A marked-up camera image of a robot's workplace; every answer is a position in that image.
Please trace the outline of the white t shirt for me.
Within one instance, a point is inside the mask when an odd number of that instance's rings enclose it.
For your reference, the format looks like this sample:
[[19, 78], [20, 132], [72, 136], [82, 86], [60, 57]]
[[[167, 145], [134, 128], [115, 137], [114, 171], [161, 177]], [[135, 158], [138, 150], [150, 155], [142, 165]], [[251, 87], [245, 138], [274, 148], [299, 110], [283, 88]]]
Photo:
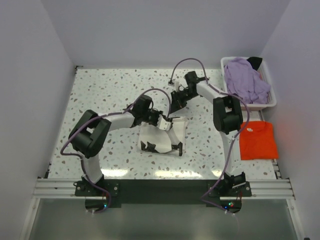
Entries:
[[181, 157], [185, 150], [185, 136], [188, 119], [173, 117], [169, 130], [160, 129], [148, 123], [140, 126], [138, 149], [142, 152]]

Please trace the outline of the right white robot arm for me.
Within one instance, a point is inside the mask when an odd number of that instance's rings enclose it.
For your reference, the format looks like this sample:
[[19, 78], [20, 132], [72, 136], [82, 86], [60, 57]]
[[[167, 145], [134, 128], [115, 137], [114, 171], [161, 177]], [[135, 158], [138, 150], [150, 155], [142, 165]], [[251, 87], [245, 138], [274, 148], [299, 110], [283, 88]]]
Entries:
[[198, 77], [195, 71], [188, 72], [184, 79], [187, 87], [183, 90], [177, 87], [171, 92], [170, 113], [185, 108], [187, 102], [197, 96], [205, 98], [212, 104], [213, 125], [220, 133], [224, 149], [225, 164], [222, 173], [202, 198], [207, 197], [214, 190], [233, 197], [246, 184], [245, 172], [232, 166], [233, 160], [241, 158], [238, 138], [241, 131], [244, 130], [241, 127], [244, 122], [241, 100], [235, 95], [216, 89], [209, 84], [205, 76]]

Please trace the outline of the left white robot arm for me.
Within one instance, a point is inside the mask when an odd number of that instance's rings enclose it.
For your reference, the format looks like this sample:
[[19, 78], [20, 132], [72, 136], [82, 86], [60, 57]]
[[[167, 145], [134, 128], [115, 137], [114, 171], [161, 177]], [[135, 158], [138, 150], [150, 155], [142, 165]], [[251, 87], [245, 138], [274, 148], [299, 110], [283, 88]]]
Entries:
[[93, 110], [87, 110], [69, 134], [68, 141], [60, 153], [66, 156], [65, 148], [68, 144], [72, 145], [76, 153], [70, 153], [70, 155], [80, 158], [82, 181], [86, 183], [85, 189], [92, 196], [111, 198], [111, 194], [104, 186], [104, 174], [99, 160], [99, 152], [109, 132], [134, 128], [141, 123], [148, 123], [157, 128], [167, 126], [168, 117], [152, 106], [153, 99], [142, 94], [121, 112], [99, 115]]

